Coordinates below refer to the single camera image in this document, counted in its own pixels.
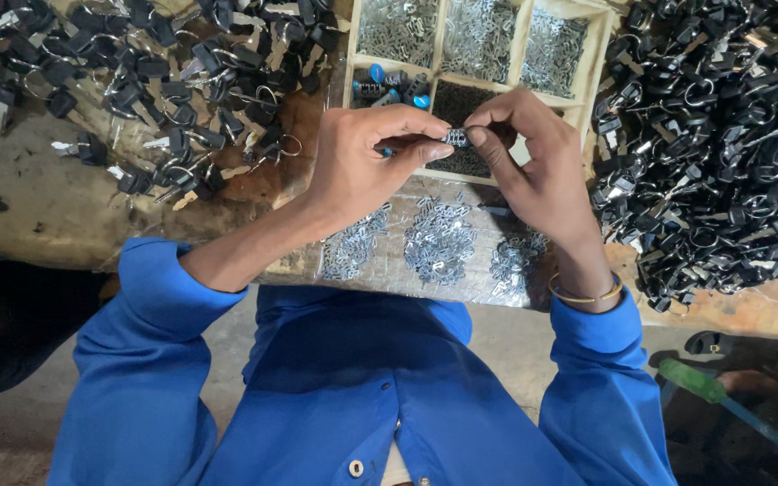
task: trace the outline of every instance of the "concrete floor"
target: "concrete floor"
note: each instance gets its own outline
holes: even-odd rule
[[[251,292],[204,335],[212,350],[212,368],[200,396],[221,433],[244,391],[240,372],[254,344],[256,295]],[[474,323],[470,348],[536,421],[542,395],[556,373],[548,358],[554,339],[548,315],[489,305],[471,304],[468,309]],[[682,351],[692,334],[691,329],[646,327],[644,347],[650,354]],[[35,374],[0,394],[0,486],[44,483],[59,421],[78,378],[71,359],[74,343],[72,337]]]

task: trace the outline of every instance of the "fingernail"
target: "fingernail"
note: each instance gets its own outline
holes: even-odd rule
[[[455,147],[452,145],[443,144],[432,149],[431,156],[434,157],[433,160],[437,160],[438,158],[447,158],[448,156],[452,155],[452,152],[454,151]]]
[[[485,135],[485,131],[481,127],[475,126],[467,130],[467,138],[470,138],[471,144],[478,147],[485,143],[485,139],[488,138],[488,136]]]

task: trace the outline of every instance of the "shirt button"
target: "shirt button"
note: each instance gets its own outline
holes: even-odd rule
[[[365,470],[362,468],[362,461],[359,460],[351,462],[348,469],[350,470],[350,475],[352,477],[362,476],[362,473],[365,472]]]

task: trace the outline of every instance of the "left hand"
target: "left hand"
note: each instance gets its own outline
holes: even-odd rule
[[[328,236],[373,213],[389,200],[417,167],[448,157],[453,147],[425,139],[383,158],[374,150],[388,138],[410,135],[442,138],[450,125],[407,105],[344,110],[323,114],[317,163],[311,184],[294,201]]]

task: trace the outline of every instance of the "bracelet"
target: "bracelet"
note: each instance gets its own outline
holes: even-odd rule
[[[548,290],[551,291],[551,293],[554,294],[555,297],[559,298],[562,301],[565,302],[573,302],[575,304],[590,304],[593,302],[596,302],[597,300],[605,300],[607,298],[614,297],[615,295],[619,294],[621,290],[623,290],[623,280],[620,278],[620,275],[617,275],[613,271],[611,272],[611,275],[614,276],[615,279],[617,279],[616,285],[614,290],[611,292],[599,297],[599,299],[595,298],[574,298],[574,297],[567,297],[560,295],[556,292],[556,288],[554,288],[554,279],[557,278],[557,276],[560,275],[560,272],[558,271],[555,273],[550,279],[548,279]]]

